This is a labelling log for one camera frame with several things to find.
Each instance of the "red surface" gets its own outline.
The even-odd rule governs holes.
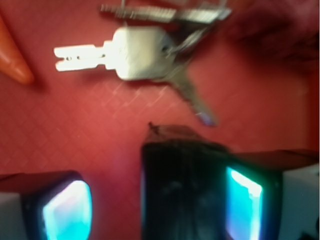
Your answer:
[[[91,239],[140,238],[140,146],[150,121],[188,125],[235,152],[308,148],[308,82],[253,64],[220,34],[201,43],[189,67],[217,128],[203,126],[168,86],[123,82],[103,67],[57,72],[54,47],[101,46],[120,26],[98,14],[101,3],[0,1],[36,81],[26,87],[0,73],[0,174],[79,171],[93,194]]]

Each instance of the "metal key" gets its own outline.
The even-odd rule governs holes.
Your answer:
[[[63,60],[55,67],[63,72],[105,65],[125,81],[163,78],[176,57],[163,50],[174,46],[160,27],[121,27],[112,41],[105,41],[102,47],[92,44],[56,47],[55,56]]]
[[[212,25],[216,20],[224,20],[231,13],[227,7],[200,7],[177,10],[157,6],[120,7],[101,5],[101,12],[114,13],[116,18],[153,21],[158,23],[192,23]]]
[[[152,79],[155,83],[171,84],[181,96],[190,103],[195,115],[207,126],[217,126],[218,120],[207,105],[201,100],[196,88],[187,74],[188,63],[174,63],[171,71],[160,79]]]

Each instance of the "key blade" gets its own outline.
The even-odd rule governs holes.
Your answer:
[[[96,47],[93,44],[64,46],[54,48],[54,55],[63,59],[55,64],[59,72],[94,69],[98,65],[105,65],[112,69],[106,53],[111,48],[110,42],[105,42],[103,47]]]
[[[190,81],[187,72],[187,64],[179,64],[173,67],[173,70],[165,77],[155,82],[170,83],[181,96],[190,103],[195,115],[207,126],[215,127],[218,120],[207,105],[201,100],[195,87]]]

